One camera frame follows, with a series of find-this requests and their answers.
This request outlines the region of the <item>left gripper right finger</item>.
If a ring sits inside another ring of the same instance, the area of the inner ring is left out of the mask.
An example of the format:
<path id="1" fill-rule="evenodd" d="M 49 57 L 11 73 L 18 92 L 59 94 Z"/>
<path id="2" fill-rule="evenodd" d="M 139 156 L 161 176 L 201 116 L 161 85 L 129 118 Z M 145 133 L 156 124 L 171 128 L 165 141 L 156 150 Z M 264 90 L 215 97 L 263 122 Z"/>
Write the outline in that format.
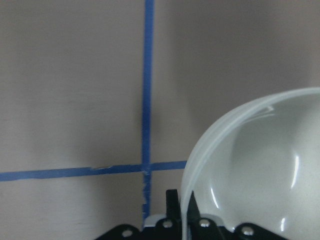
<path id="1" fill-rule="evenodd" d="M 206 240 L 207 228 L 208 220 L 201 217 L 194 192 L 192 192 L 187 208 L 187 239 Z"/>

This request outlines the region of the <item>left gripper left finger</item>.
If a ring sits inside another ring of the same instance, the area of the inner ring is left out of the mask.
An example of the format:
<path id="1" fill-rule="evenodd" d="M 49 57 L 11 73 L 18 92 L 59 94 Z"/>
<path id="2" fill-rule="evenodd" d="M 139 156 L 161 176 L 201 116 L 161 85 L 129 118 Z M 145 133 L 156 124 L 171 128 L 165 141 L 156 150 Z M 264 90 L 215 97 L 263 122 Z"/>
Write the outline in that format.
<path id="1" fill-rule="evenodd" d="M 182 239 L 182 217 L 178 191 L 166 190 L 166 221 L 165 228 L 169 231 L 171 240 Z"/>

